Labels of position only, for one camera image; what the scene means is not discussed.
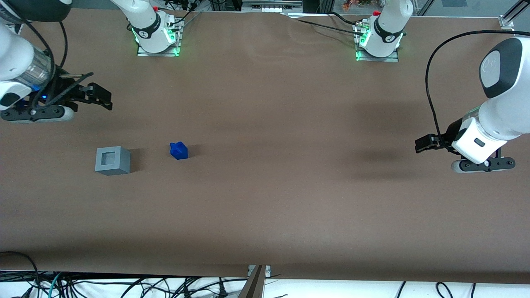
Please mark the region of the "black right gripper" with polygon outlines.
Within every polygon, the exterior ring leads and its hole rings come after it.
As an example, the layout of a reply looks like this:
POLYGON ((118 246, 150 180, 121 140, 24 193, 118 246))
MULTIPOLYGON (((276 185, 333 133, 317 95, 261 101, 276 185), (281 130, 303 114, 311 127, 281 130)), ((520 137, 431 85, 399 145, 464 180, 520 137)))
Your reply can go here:
POLYGON ((106 110, 113 109, 112 93, 96 83, 81 86, 82 75, 55 73, 49 83, 33 94, 33 106, 45 107, 78 99, 85 104, 96 104, 106 110))

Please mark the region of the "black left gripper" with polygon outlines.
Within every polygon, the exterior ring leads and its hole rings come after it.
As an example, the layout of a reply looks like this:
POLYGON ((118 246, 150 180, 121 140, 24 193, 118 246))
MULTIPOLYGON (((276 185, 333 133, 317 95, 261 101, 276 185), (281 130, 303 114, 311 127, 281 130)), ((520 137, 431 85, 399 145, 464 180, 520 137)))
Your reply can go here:
POLYGON ((415 141, 416 154, 422 153, 423 151, 429 150, 440 150, 444 149, 445 145, 452 148, 452 143, 455 141, 463 119, 460 118, 453 121, 448 127, 444 134, 427 134, 415 141))

